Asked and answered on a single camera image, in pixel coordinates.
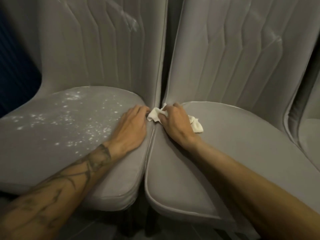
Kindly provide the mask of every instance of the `forearm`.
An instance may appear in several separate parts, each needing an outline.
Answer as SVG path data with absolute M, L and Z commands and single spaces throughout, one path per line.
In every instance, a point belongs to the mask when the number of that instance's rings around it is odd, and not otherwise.
M 212 185 L 223 189 L 261 236 L 320 239 L 320 216 L 297 198 L 201 140 L 189 151 Z
M 118 159 L 107 142 L 18 197 L 2 214 L 0 239 L 53 238 Z

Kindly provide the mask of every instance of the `tattooed arm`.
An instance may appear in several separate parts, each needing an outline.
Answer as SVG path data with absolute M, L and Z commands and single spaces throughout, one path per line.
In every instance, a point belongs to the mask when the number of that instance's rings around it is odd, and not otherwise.
M 146 106 L 122 115 L 109 141 L 11 202 L 2 213 L 0 240 L 52 239 L 97 181 L 146 136 Z

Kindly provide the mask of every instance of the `person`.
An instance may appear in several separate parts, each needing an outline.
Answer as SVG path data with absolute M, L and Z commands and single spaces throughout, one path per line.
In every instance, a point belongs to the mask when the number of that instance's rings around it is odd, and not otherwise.
M 263 239 L 320 239 L 320 215 L 195 134 L 183 107 L 167 105 L 160 114 L 168 135 L 193 155 L 215 187 L 226 194 Z M 12 201 L 1 216 L 0 240 L 53 239 L 89 190 L 128 152 L 139 147 L 146 131 L 146 106 L 124 113 L 110 140 Z

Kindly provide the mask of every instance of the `white cloth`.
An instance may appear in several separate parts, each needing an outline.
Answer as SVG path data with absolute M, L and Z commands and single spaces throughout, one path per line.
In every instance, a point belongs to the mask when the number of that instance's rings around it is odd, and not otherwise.
M 160 122 L 160 119 L 158 117 L 159 114 L 163 114 L 165 115 L 166 117 L 168 117 L 168 112 L 167 111 L 163 111 L 163 108 L 162 109 L 159 109 L 159 108 L 154 108 L 148 115 L 147 119 L 148 121 L 154 121 L 154 122 Z M 191 127 L 193 129 L 193 132 L 194 133 L 202 133 L 203 132 L 203 128 L 202 128 L 202 125 L 200 124 L 200 122 L 198 121 L 198 119 L 196 119 L 195 117 L 193 116 L 189 116 L 189 121 L 190 121 L 190 124 L 191 124 Z

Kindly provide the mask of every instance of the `seat cushion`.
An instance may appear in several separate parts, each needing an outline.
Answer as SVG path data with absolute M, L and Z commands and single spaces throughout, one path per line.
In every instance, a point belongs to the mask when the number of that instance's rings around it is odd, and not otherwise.
M 189 115 L 199 118 L 204 129 L 200 137 L 205 142 L 320 213 L 320 173 L 285 134 L 234 106 L 214 102 L 187 102 L 183 106 Z M 220 198 L 188 157 L 168 138 L 162 126 L 156 125 L 145 179 L 151 205 L 171 218 L 251 231 L 234 205 Z
M 320 119 L 306 119 L 299 128 L 299 143 L 307 157 L 320 170 Z
M 77 87 L 35 99 L 0 120 L 0 190 L 21 194 L 107 140 L 118 119 L 142 99 L 111 87 Z M 89 193 L 85 203 L 103 211 L 132 204 L 145 169 L 153 130 Z

